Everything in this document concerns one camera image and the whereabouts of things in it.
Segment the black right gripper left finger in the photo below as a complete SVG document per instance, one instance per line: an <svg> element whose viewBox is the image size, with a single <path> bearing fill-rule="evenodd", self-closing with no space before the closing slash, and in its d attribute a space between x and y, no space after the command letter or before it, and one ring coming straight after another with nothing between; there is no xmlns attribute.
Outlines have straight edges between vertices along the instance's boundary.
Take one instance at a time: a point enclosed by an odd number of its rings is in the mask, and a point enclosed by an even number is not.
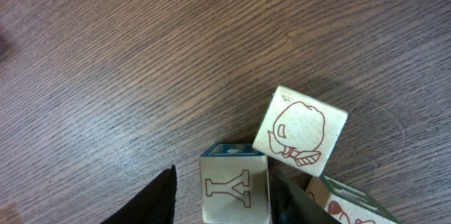
<svg viewBox="0 0 451 224"><path fill-rule="evenodd" d="M101 224L173 224L176 192L177 173L172 165Z"/></svg>

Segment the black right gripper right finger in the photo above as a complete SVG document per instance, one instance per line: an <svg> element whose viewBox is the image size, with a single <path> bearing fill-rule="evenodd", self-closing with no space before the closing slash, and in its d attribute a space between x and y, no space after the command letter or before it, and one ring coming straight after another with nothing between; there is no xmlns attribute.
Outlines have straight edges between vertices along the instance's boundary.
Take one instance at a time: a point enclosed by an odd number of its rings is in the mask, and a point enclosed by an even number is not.
<svg viewBox="0 0 451 224"><path fill-rule="evenodd" d="M280 170L270 184L273 224L340 224Z"/></svg>

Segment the red U letter block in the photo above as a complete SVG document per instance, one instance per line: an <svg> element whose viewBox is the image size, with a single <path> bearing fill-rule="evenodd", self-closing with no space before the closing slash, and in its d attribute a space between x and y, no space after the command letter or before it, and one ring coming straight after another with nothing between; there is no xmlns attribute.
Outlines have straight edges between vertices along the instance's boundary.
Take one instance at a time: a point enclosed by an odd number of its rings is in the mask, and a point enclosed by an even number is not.
<svg viewBox="0 0 451 224"><path fill-rule="evenodd" d="M251 144L214 144L199 157L205 223L269 224L268 159Z"/></svg>

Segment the red A letter block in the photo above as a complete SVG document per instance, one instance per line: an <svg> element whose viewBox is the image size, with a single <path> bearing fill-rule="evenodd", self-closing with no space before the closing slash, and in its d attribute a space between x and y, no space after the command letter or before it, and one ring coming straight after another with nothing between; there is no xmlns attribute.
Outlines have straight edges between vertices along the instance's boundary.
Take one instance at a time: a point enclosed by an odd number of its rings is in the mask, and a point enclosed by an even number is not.
<svg viewBox="0 0 451 224"><path fill-rule="evenodd" d="M253 148L314 177L322 174L348 113L284 86L276 88Z"/></svg>

